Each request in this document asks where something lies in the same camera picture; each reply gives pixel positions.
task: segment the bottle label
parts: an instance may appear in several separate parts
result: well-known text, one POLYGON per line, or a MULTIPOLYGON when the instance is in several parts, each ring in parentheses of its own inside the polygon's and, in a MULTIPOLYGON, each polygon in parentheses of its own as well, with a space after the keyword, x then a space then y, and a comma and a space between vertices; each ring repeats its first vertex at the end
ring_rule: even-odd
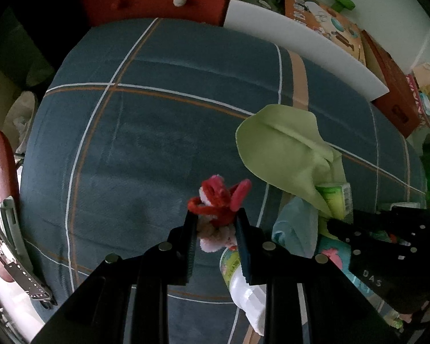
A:
POLYGON ((220 271, 226 286, 229 289, 231 278, 236 269, 241 265, 241 258, 239 252, 225 249, 220 259, 220 271))

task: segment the metal screw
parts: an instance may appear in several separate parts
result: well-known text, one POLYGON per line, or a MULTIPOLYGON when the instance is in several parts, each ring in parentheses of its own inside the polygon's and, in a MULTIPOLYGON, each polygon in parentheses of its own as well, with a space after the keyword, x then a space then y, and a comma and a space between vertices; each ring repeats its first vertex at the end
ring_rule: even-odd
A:
POLYGON ((120 257, 117 254, 108 254, 105 257, 105 262, 107 264, 113 264, 114 262, 117 262, 119 258, 120 257))
POLYGON ((169 242, 161 242, 159 243, 159 251, 170 251, 172 249, 172 243, 169 242))
POLYGON ((264 242, 263 243, 263 249, 266 251, 274 251, 275 250, 275 243, 274 242, 264 242))
POLYGON ((315 261, 319 264, 326 264, 328 262, 328 256, 324 254, 315 255, 315 261))

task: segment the orange stripe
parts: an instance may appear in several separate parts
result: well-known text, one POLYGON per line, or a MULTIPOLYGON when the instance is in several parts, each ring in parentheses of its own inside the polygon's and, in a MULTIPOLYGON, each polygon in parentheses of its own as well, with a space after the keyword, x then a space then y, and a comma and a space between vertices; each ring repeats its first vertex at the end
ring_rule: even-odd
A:
POLYGON ((79 87, 62 87, 62 88, 57 88, 54 90, 49 91, 48 93, 46 93, 44 95, 43 98, 45 98, 46 96, 49 96, 50 94, 53 93, 59 93, 60 91, 70 91, 70 90, 105 90, 105 87, 92 87, 92 86, 79 86, 79 87))
MULTIPOLYGON (((37 242, 35 242, 33 239, 30 239, 30 237, 25 236, 25 237, 23 237, 23 239, 26 240, 26 241, 28 241, 28 242, 30 242, 30 243, 32 243, 32 244, 34 244, 36 247, 38 247, 40 249, 40 251, 46 252, 47 253, 46 256, 50 255, 50 256, 52 256, 56 260, 64 261, 66 263, 69 262, 65 257, 59 256, 59 255, 55 254, 54 252, 51 252, 50 250, 44 248, 42 245, 40 245, 37 242)), ((93 269, 86 268, 86 266, 82 266, 82 265, 77 265, 77 267, 80 268, 80 269, 84 269, 86 271, 89 271, 89 272, 94 271, 93 269)))
POLYGON ((131 89, 131 88, 122 88, 122 87, 118 87, 117 90, 118 91, 125 91, 127 93, 137 93, 137 94, 143 94, 143 95, 146 95, 146 96, 153 96, 153 97, 159 97, 159 98, 165 98, 165 99, 172 99, 174 101, 179 101, 179 102, 184 102, 184 103, 190 103, 190 104, 194 104, 194 105, 197 105, 197 106, 205 107, 206 109, 220 111, 220 112, 223 112, 223 113, 225 113, 227 115, 235 116, 235 117, 240 118, 240 119, 246 119, 246 118, 248 118, 248 116, 246 116, 246 115, 238 114, 238 113, 232 112, 230 110, 224 109, 222 107, 214 106, 214 105, 211 105, 211 104, 208 104, 208 103, 193 101, 192 99, 180 98, 180 97, 170 96, 168 94, 157 93, 156 91, 145 91, 145 90, 137 90, 137 89, 131 89))
MULTIPOLYGON (((57 91, 64 91, 64 90, 83 90, 83 89, 88 89, 88 90, 89 89, 101 89, 102 90, 104 88, 102 88, 102 87, 88 87, 88 86, 86 86, 86 87, 72 87, 72 88, 68 87, 68 88, 55 89, 53 91, 50 91, 48 94, 52 94, 52 93, 56 93, 57 91)), ((128 93, 138 93, 138 94, 150 95, 150 96, 155 96, 155 97, 160 97, 160 98, 172 99, 172 100, 175 100, 175 101, 178 101, 178 102, 190 103, 190 104, 194 104, 194 105, 197 105, 197 106, 205 107, 205 108, 208 108, 208 109, 220 111, 220 112, 223 112, 223 113, 231 115, 231 116, 235 116, 235 117, 240 118, 240 119, 246 119, 247 118, 247 116, 245 116, 245 115, 241 115, 241 114, 238 114, 238 113, 235 113, 235 112, 223 109, 221 107, 217 107, 217 106, 213 106, 213 105, 210 105, 210 104, 206 104, 206 103, 202 103, 202 102, 197 102, 197 101, 193 101, 193 100, 189 100, 189 99, 183 99, 183 98, 179 98, 179 97, 175 97, 175 96, 170 96, 170 95, 167 95, 167 94, 160 94, 160 93, 156 93, 156 92, 153 92, 153 91, 141 91, 141 90, 136 90, 136 89, 131 89, 131 88, 123 88, 123 87, 120 87, 120 86, 118 86, 116 88, 116 90, 117 91, 125 91, 125 92, 128 92, 128 93)), ((362 166, 370 169, 371 171, 377 171, 376 168, 372 167, 371 165, 368 165, 368 164, 364 163, 363 161, 358 160, 357 158, 354 158, 354 157, 346 155, 346 154, 343 154, 343 156, 345 156, 349 160, 351 160, 351 161, 353 161, 353 162, 355 162, 355 163, 357 163, 359 165, 362 165, 362 166)), ((395 182, 403 185, 404 187, 408 187, 407 185, 405 185, 401 181, 397 180, 396 178, 394 178, 394 177, 392 177, 390 175, 387 175, 386 173, 384 173, 382 171, 379 171, 379 173, 382 174, 384 177, 387 177, 388 179, 390 179, 392 181, 395 181, 395 182)), ((416 189, 415 187, 410 187, 409 189, 417 191, 418 193, 422 194, 421 191, 419 189, 416 189)))
POLYGON ((73 250, 72 251, 72 260, 73 260, 73 264, 74 264, 74 268, 73 269, 75 270, 75 278, 77 280, 77 285, 78 286, 80 284, 80 279, 79 279, 78 269, 77 269, 77 249, 76 249, 75 240, 74 240, 74 236, 73 235, 74 235, 74 226, 75 226, 75 215, 76 215, 76 211, 77 211, 78 188, 79 188, 79 185, 80 185, 81 169, 83 168, 84 162, 86 161, 87 151, 89 149, 89 145, 90 145, 91 140, 93 138, 94 132, 95 132, 95 130, 97 128, 97 125, 99 124, 100 118, 102 117, 102 114, 105 111, 105 108, 106 108, 108 102, 111 99, 111 96, 113 95, 113 93, 115 92, 116 88, 118 87, 118 83, 121 81, 123 75, 125 74, 127 68, 131 64, 132 60, 137 55, 137 53, 139 52, 139 50, 142 48, 142 46, 144 45, 144 43, 146 43, 147 40, 150 38, 150 36, 155 31, 156 27, 158 27, 158 25, 159 25, 160 22, 161 22, 161 20, 158 20, 156 22, 156 24, 150 29, 150 31, 145 36, 145 38, 143 39, 143 41, 134 50, 134 52, 131 54, 131 57, 129 57, 129 59, 125 63, 124 67, 122 68, 121 72, 118 75, 117 80, 115 81, 115 84, 109 90, 109 94, 108 94, 106 100, 104 100, 102 108, 100 109, 99 113, 96 116, 96 119, 94 121, 93 127, 89 131, 89 135, 88 135, 86 143, 84 145, 83 154, 81 155, 80 164, 78 165, 77 175, 76 175, 76 178, 75 178, 75 186, 74 186, 74 191, 73 191, 73 202, 72 202, 72 214, 71 214, 71 217, 70 217, 70 231, 69 231, 69 240, 70 240, 70 243, 72 245, 72 250, 73 250))
POLYGON ((247 333, 245 334, 242 344, 258 344, 260 339, 261 339, 261 336, 257 334, 253 330, 252 325, 250 325, 249 328, 247 329, 247 333))
POLYGON ((294 52, 288 50, 292 62, 293 71, 293 107, 308 111, 309 91, 306 75, 306 67, 303 59, 294 52))

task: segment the light blue cloth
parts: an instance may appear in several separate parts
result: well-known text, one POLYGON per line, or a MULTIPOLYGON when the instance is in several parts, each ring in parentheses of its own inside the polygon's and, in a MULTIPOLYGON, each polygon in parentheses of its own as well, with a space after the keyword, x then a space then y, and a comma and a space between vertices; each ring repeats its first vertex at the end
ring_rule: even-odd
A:
POLYGON ((291 254, 311 258, 317 247, 318 210, 294 197, 283 206, 272 228, 272 240, 291 254))

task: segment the white stripe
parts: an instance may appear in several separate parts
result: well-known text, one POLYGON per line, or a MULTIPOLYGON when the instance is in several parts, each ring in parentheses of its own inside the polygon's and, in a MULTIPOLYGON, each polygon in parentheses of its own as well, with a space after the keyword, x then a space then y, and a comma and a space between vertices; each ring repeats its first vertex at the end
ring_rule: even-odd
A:
MULTIPOLYGON (((38 252, 40 252, 40 254, 42 254, 42 256, 44 256, 45 258, 47 258, 49 261, 52 261, 53 263, 55 263, 55 264, 57 264, 57 265, 61 265, 61 266, 64 266, 64 267, 68 268, 68 266, 67 266, 67 265, 62 264, 61 262, 58 262, 58 261, 53 260, 52 258, 50 258, 50 257, 46 256, 46 255, 42 252, 42 250, 40 250, 40 248, 38 248, 38 247, 37 247, 36 245, 34 245, 33 243, 29 242, 27 239, 24 239, 24 240, 25 240, 27 243, 29 243, 31 246, 33 246, 34 248, 36 248, 36 249, 37 249, 37 251, 38 251, 38 252)), ((89 274, 83 273, 82 271, 78 271, 78 273, 80 273, 80 274, 82 274, 82 275, 85 275, 86 277, 89 277, 89 274)), ((214 301, 193 300, 193 299, 191 299, 191 298, 181 298, 181 297, 174 296, 174 295, 170 295, 170 294, 167 294, 167 296, 169 296, 169 297, 173 297, 173 298, 177 298, 177 299, 180 299, 180 300, 193 301, 193 302, 195 302, 195 303, 202 303, 202 304, 234 304, 232 301, 231 301, 231 302, 214 302, 214 301)))
POLYGON ((301 325, 303 326, 308 321, 306 297, 304 295, 303 284, 298 283, 297 285, 298 285, 299 310, 301 312, 301 325))
POLYGON ((149 29, 152 27, 152 25, 156 22, 157 19, 158 18, 155 18, 153 20, 153 22, 150 23, 150 25, 148 26, 148 28, 143 32, 143 34, 141 34, 141 36, 138 38, 138 40, 132 46, 131 50, 129 50, 129 52, 127 53, 126 57, 124 57, 123 61, 120 63, 120 65, 116 69, 115 73, 111 77, 111 80, 110 80, 109 84, 107 85, 107 87, 103 91, 102 95, 100 96, 99 101, 97 102, 97 105, 94 108, 94 111, 92 112, 91 117, 89 118, 89 121, 87 122, 86 129, 84 130, 83 136, 81 137, 80 144, 78 145, 77 154, 75 156, 75 161, 73 162, 72 171, 70 173, 70 181, 69 181, 69 188, 68 188, 68 194, 67 194, 67 205, 66 205, 66 208, 65 208, 65 235, 67 237, 67 256, 68 256, 67 259, 68 259, 69 272, 70 272, 70 284, 71 284, 73 292, 75 291, 75 286, 73 284, 73 275, 72 275, 72 272, 71 272, 70 237, 69 237, 69 229, 68 229, 68 220, 69 220, 70 197, 71 197, 71 188, 72 188, 72 184, 73 184, 73 176, 75 175, 75 170, 77 168, 78 158, 80 157, 81 148, 83 147, 83 143, 84 143, 84 139, 86 138, 87 131, 89 130, 89 127, 91 126, 91 123, 92 123, 92 121, 94 119, 94 116, 96 115, 97 110, 99 109, 99 106, 101 105, 101 103, 102 103, 102 101, 103 101, 106 93, 108 92, 108 89, 110 88, 110 85, 112 84, 112 82, 115 79, 116 75, 120 71, 121 67, 126 62, 127 58, 131 55, 132 51, 135 49, 135 47, 138 45, 138 43, 143 39, 143 37, 145 36, 145 34, 149 31, 149 29))
POLYGON ((382 310, 382 307, 384 306, 385 301, 381 301, 381 304, 379 305, 379 308, 377 308, 377 312, 380 313, 382 310))
MULTIPOLYGON (((61 85, 60 87, 65 87, 65 86, 76 86, 76 85, 78 85, 78 84, 66 84, 66 85, 61 85)), ((227 104, 227 103, 219 102, 219 101, 216 101, 216 100, 213 100, 213 99, 204 98, 204 97, 195 96, 195 95, 188 94, 188 93, 182 93, 182 92, 180 92, 180 91, 173 91, 173 90, 169 90, 169 89, 162 89, 162 88, 156 88, 156 87, 145 87, 145 86, 141 86, 141 85, 133 85, 133 84, 122 84, 122 83, 118 84, 118 86, 120 86, 120 87, 138 88, 138 89, 146 89, 146 90, 155 90, 155 91, 162 91, 163 93, 177 94, 177 95, 180 95, 180 96, 183 96, 183 97, 189 97, 189 98, 194 98, 194 99, 198 99, 198 100, 205 101, 205 102, 209 102, 209 103, 215 103, 215 104, 218 104, 218 105, 220 105, 220 106, 224 106, 224 107, 226 107, 226 108, 228 108, 228 109, 231 109, 231 110, 235 110, 235 111, 241 112, 241 113, 243 113, 243 114, 245 114, 245 115, 249 115, 249 116, 254 115, 254 113, 253 113, 253 112, 246 111, 246 110, 240 109, 240 108, 238 108, 238 107, 234 107, 234 106, 232 106, 232 105, 230 105, 230 104, 227 104)), ((352 154, 351 152, 349 152, 349 151, 347 151, 347 150, 344 150, 344 149, 343 149, 343 148, 341 148, 341 147, 338 147, 338 146, 336 146, 336 145, 333 145, 332 143, 329 143, 329 142, 327 142, 327 143, 328 143, 330 146, 332 146, 332 147, 334 147, 334 148, 337 148, 338 150, 341 150, 341 151, 343 151, 343 152, 345 152, 345 153, 347 153, 347 154, 349 154, 349 155, 351 155, 351 156, 353 156, 353 157, 355 157, 355 158, 357 158, 357 159, 360 159, 361 161, 363 161, 363 162, 365 162, 365 163, 367 163, 367 164, 369 164, 369 165, 373 166, 373 167, 374 167, 374 168, 376 168, 376 169, 379 169, 380 171, 382 171, 382 172, 386 173, 386 174, 387 174, 387 175, 389 175, 390 177, 395 178, 396 180, 398 180, 399 182, 401 182, 401 183, 405 184, 406 186, 409 186, 408 184, 406 184, 405 182, 403 182, 402 180, 400 180, 398 177, 394 176, 392 173, 387 172, 386 170, 383 170, 382 168, 380 168, 380 167, 379 167, 379 163, 377 163, 377 165, 372 164, 372 163, 370 163, 369 161, 366 161, 365 159, 363 159, 363 158, 361 158, 361 157, 359 157, 359 156, 357 156, 357 155, 355 155, 355 154, 352 154)), ((425 194, 423 191, 420 191, 419 189, 416 189, 415 187, 412 187, 412 186, 409 186, 409 187, 410 187, 411 189, 414 189, 414 190, 418 191, 419 193, 425 194)))
POLYGON ((265 206, 266 206, 266 200, 268 198, 268 193, 269 193, 269 184, 266 184, 266 189, 265 189, 265 195, 263 197, 263 203, 261 204, 261 209, 259 211, 259 215, 258 215, 258 222, 256 223, 256 227, 259 227, 259 225, 261 224, 261 220, 263 219, 263 212, 265 211, 265 206))
POLYGON ((376 198, 374 200, 374 213, 377 211, 377 198, 379 195, 379 140, 377 139, 377 128, 376 128, 376 119, 374 117, 374 112, 372 109, 372 104, 368 102, 368 107, 370 108, 371 115, 373 117, 373 128, 374 128, 374 136, 376 137, 376 198))
POLYGON ((58 85, 56 87, 52 87, 49 88, 46 93, 48 93, 49 91, 52 91, 54 89, 58 89, 58 88, 63 88, 63 87, 76 87, 76 86, 82 86, 82 85, 113 85, 114 83, 112 82, 76 82, 73 84, 62 84, 62 85, 58 85))
POLYGON ((237 307, 236 309, 236 315, 234 316, 234 322, 232 323, 232 329, 231 329, 231 333, 229 334, 228 344, 231 344, 232 336, 234 335, 238 318, 239 318, 239 307, 237 307))
POLYGON ((338 150, 341 150, 342 152, 345 152, 345 153, 347 153, 347 154, 349 154, 349 155, 353 156, 354 158, 360 159, 361 161, 363 161, 363 162, 365 162, 365 163, 367 163, 367 164, 371 165, 371 166, 372 166, 372 167, 374 167, 374 168, 379 169, 381 172, 384 172, 385 174, 389 175, 390 177, 393 177, 395 180, 398 180, 399 182, 401 182, 401 183, 402 183, 402 184, 404 184, 405 186, 407 186, 407 187, 409 187, 409 188, 411 188, 411 189, 414 189, 415 191, 418 191, 419 193, 422 193, 422 194, 424 194, 424 195, 425 195, 425 193, 424 193, 423 191, 420 191, 419 189, 416 189, 415 187, 412 187, 412 186, 408 185, 406 182, 404 182, 404 181, 400 180, 398 177, 396 177, 395 175, 393 175, 393 174, 392 174, 392 173, 390 173, 390 172, 387 172, 386 170, 382 169, 381 167, 378 167, 377 165, 374 165, 373 163, 370 163, 369 161, 367 161, 367 160, 365 160, 365 159, 363 159, 363 158, 361 158, 361 157, 359 157, 359 156, 357 156, 357 155, 355 155, 355 154, 352 154, 350 151, 344 150, 343 148, 341 148, 341 147, 339 147, 339 146, 333 145, 332 143, 329 143, 329 142, 327 142, 327 143, 328 143, 330 146, 332 146, 332 147, 334 147, 334 148, 337 148, 338 150))
POLYGON ((417 66, 417 64, 418 64, 419 60, 421 59, 422 54, 424 53, 425 48, 427 47, 427 45, 428 45, 428 42, 429 42, 429 41, 430 41, 430 27, 428 28, 428 31, 427 31, 427 33, 425 34, 424 42, 422 43, 421 49, 420 49, 420 50, 419 50, 419 52, 417 53, 416 58, 414 59, 413 64, 412 64, 412 65, 411 65, 411 67, 409 68, 408 73, 410 73, 410 72, 413 70, 413 68, 414 68, 415 66, 417 66))
MULTIPOLYGON (((403 139, 405 156, 406 156, 406 177, 408 178, 408 181, 411 182, 411 162, 409 161, 408 142, 406 141, 406 138, 403 137, 403 135, 401 135, 401 138, 403 139)), ((411 192, 409 190, 406 190, 406 201, 409 202, 410 199, 411 199, 411 192)))
POLYGON ((275 45, 275 47, 277 49, 277 53, 279 54, 279 101, 278 101, 278 104, 281 104, 282 103, 282 82, 283 82, 283 77, 282 77, 282 56, 280 54, 279 47, 277 45, 275 45))
MULTIPOLYGON (((56 260, 53 260, 52 258, 50 258, 50 257, 47 257, 44 253, 43 253, 43 251, 42 250, 40 250, 40 248, 38 248, 36 245, 34 245, 33 243, 31 243, 31 242, 29 242, 27 239, 24 239, 24 241, 26 242, 26 243, 29 243, 31 246, 33 246, 34 248, 36 248, 36 250, 40 253, 40 254, 42 254, 42 256, 44 256, 44 257, 46 257, 49 261, 52 261, 53 263, 55 263, 55 264, 57 264, 57 265, 62 265, 62 266, 65 266, 66 268, 68 268, 68 266, 67 265, 65 265, 65 264, 62 264, 61 262, 58 262, 58 261, 56 261, 56 260)), ((86 275, 86 276, 88 276, 89 274, 86 274, 86 273, 83 273, 82 271, 78 271, 78 273, 80 273, 80 274, 83 274, 83 275, 86 275)))
POLYGON ((162 91, 163 93, 176 94, 176 95, 183 96, 183 97, 194 98, 194 99, 198 99, 200 101, 205 101, 205 102, 209 102, 209 103, 218 104, 218 105, 224 106, 224 107, 226 107, 228 109, 242 112, 245 115, 250 115, 250 116, 253 115, 253 112, 240 109, 240 108, 232 106, 230 104, 227 104, 227 103, 224 103, 224 102, 219 102, 219 101, 216 101, 214 99, 209 99, 209 98, 195 96, 193 94, 182 93, 181 91, 162 89, 162 88, 155 88, 155 87, 144 87, 142 85, 122 84, 122 83, 118 84, 118 86, 120 86, 120 87, 128 87, 128 88, 146 89, 146 90, 155 90, 155 91, 162 91))
POLYGON ((232 301, 230 301, 230 302, 202 301, 202 300, 193 300, 192 298, 181 298, 180 296, 174 296, 174 295, 169 295, 169 294, 167 294, 167 296, 177 298, 179 300, 193 301, 194 303, 202 303, 202 304, 217 304, 217 305, 234 304, 232 301))

